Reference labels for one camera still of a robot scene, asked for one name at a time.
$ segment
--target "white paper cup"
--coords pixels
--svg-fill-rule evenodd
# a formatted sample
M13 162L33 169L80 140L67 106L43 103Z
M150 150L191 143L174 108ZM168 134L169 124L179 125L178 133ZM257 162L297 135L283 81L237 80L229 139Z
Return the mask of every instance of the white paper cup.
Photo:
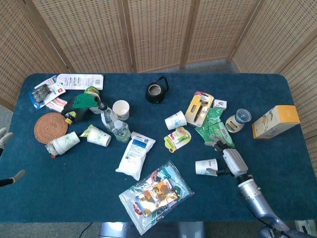
M111 135L108 135L107 133L103 132L102 130L99 130L96 127L92 128L87 137L88 142L97 145L102 145L104 147L107 147L109 145L110 140Z
M74 145L78 144L80 142L78 136L76 135L75 132L66 134L60 138L57 138L52 141L52 144L56 151L62 155L64 154L67 150L72 148Z
M213 174L209 173L206 169L218 170L218 164L216 159L211 160L201 160L195 162L195 169L197 175L210 175L214 176Z
M112 106L112 110L118 115L120 120L127 120L129 118L130 106L125 100L116 101Z
M180 126L187 125L186 118L182 111L171 115L170 117L165 119L165 124L169 130L176 129Z
M100 101L100 96L97 93L90 93L90 92L87 92L87 93L98 97L99 101ZM98 107L89 108L89 110L91 110L94 114L100 114L101 113L101 110Z

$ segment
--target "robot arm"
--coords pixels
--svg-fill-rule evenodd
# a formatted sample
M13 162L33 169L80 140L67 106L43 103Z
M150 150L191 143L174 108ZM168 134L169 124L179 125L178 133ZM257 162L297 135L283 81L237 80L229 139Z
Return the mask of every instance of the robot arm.
M266 227L259 230L260 238L276 237L274 232L279 231L282 238L313 238L303 232L290 230L288 226L273 212L270 205L264 198L261 188L257 186L252 176L248 175L248 167L243 158L236 149L228 148L227 144L222 143L220 139L212 137L215 141L214 147L217 151L222 152L223 159L227 168L221 171L213 171L216 175L231 174L238 180L238 188L243 201L253 213L253 215Z

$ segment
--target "plastic bag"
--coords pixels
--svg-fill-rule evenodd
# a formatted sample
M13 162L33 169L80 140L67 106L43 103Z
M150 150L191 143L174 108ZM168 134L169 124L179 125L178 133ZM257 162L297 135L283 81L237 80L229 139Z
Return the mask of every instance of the plastic bag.
M178 198L163 208L155 211L154 213L144 216L140 207L138 206L136 197L144 191L152 189L153 186L164 179L168 179ZM168 161L165 165L161 166L152 174L145 177L145 179L121 193L119 198L139 233L143 235L148 229L164 218L178 204L185 201L192 195L194 195L194 192L186 184L175 165L172 163L172 161Z
M131 139L115 171L131 175L139 181L146 154L156 141L136 132L131 133Z
M213 142L213 140L209 136L213 135L221 137L221 140L230 148L235 148L228 130L220 119L222 112L223 109L221 108L210 108L207 119L203 125L201 127L196 127L195 130L204 139L205 145L211 145L210 142Z

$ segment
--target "blue tablecloth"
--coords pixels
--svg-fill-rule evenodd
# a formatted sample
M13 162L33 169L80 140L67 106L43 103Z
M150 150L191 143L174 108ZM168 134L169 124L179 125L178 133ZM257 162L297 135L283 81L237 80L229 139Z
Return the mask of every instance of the blue tablecloth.
M166 76L170 90L160 104L145 100L149 83ZM32 74L25 80L12 117L14 138L0 159L0 178L25 169L27 174L16 184L0 188L0 222L107 222L129 221L118 195L136 181L114 170L127 144L112 138L108 147L81 142L56 159L33 133L36 121L51 112L47 107L35 111L27 92L53 76ZM116 100L130 104L131 131L156 140L145 159L141 178L168 160L179 169L195 192L175 208L164 221L253 220L238 197L237 181L231 176L209 177L195 174L195 161L218 158L221 154L204 145L193 126L189 144L169 153L163 138L170 133L164 119L177 111L186 112L195 91L227 100L225 121L238 108L246 108L252 121L232 134L236 148L254 175L258 186L278 216L285 220L317 217L317 183L299 125L271 140L254 140L251 124L275 105L292 105L284 77L277 74L105 74L101 98L110 106ZM82 91L68 90L60 97L69 100ZM68 132L78 135L90 124L104 128L100 115L88 112L82 122Z

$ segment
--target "small bottle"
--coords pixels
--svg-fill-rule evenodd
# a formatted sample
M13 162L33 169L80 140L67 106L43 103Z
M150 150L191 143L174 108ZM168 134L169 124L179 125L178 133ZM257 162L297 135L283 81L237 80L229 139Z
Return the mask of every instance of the small bottle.
M114 122L118 120L117 114L105 103L100 103L98 108L101 110L101 120L103 124L108 131L112 131L114 129Z
M112 132L118 141L124 143L128 142L131 136L128 124L120 120L116 120L114 122L114 129L112 130Z
M226 121L226 128L231 133L236 133L244 127L244 123L251 121L251 113L244 108L237 110L236 115L232 115Z

